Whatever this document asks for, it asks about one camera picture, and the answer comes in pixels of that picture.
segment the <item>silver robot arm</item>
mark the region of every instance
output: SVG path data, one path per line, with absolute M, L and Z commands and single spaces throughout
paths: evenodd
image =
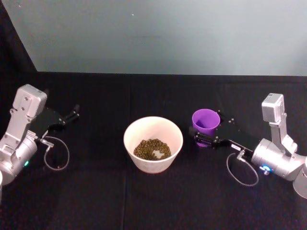
M 7 130 L 0 140 L 0 202 L 2 186 L 11 183 L 37 151 L 37 144 L 54 145 L 44 139 L 48 131 L 63 129 L 79 117 L 79 106 L 62 117 L 45 107 L 47 94 L 27 84 L 17 90 Z
M 47 95 L 27 84 L 17 90 L 7 130 L 0 140 L 0 171 L 3 185 L 9 184 L 37 151 L 37 137 L 30 124 L 43 111 Z
M 294 181 L 295 191 L 307 198 L 307 157 L 296 153 L 297 144 L 287 134 L 282 94 L 270 93 L 262 102 L 263 120 L 269 122 L 272 141 L 262 139 L 254 150 L 252 163 L 288 181 Z

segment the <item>white bowl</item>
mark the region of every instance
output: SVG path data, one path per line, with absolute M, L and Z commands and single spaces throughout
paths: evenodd
M 134 149 L 142 140 L 159 139 L 166 143 L 171 156 L 157 161 L 144 160 L 134 155 Z M 124 145 L 134 164 L 143 172 L 160 173 L 166 170 L 182 148 L 183 137 L 177 125 L 158 116 L 143 117 L 134 121 L 125 131 Z

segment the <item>green lentils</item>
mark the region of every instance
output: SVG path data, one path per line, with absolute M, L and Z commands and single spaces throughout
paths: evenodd
M 159 151 L 163 155 L 158 158 L 153 151 Z M 142 140 L 133 153 L 137 157 L 150 161 L 162 160 L 171 156 L 168 145 L 159 139 Z

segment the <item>black backdrop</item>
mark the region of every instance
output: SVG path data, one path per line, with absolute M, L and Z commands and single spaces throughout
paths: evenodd
M 36 71 L 0 0 L 0 71 Z
M 62 133 L 71 151 L 63 172 L 43 164 L 40 147 L 28 167 L 3 188 L 0 229 L 305 229 L 307 201 L 292 183 L 260 174 L 253 188 L 228 174 L 230 149 L 199 149 L 188 136 L 191 115 L 199 108 L 222 109 L 242 129 L 270 138 L 261 102 L 270 92 L 283 93 L 290 136 L 307 155 L 303 77 L 155 76 L 82 73 L 2 74 L 3 133 L 19 86 L 50 89 L 47 106 L 62 114 L 81 105 L 78 123 Z M 140 172 L 123 146 L 123 133 L 148 115 L 175 122 L 184 145 L 168 170 Z M 63 148 L 57 150 L 65 161 Z M 245 182 L 251 172 L 232 161 Z

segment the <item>blue led light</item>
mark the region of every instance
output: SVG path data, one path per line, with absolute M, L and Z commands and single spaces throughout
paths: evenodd
M 271 169 L 270 169 L 268 166 L 266 166 L 266 165 L 263 166 L 263 169 L 264 169 L 265 171 L 271 171 Z

